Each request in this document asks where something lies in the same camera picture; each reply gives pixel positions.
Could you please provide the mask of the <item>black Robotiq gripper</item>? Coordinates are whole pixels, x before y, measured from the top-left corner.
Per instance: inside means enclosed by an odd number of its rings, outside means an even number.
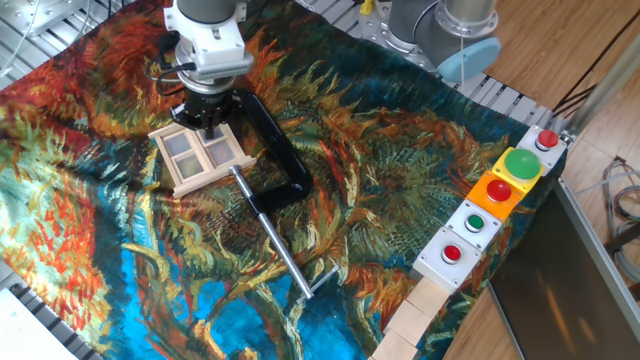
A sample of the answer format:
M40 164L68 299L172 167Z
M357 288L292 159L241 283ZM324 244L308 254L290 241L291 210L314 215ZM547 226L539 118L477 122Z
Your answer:
M218 94L185 92L184 104L170 109L173 121L187 129L204 131L205 139L226 136L224 127L234 113L230 91Z

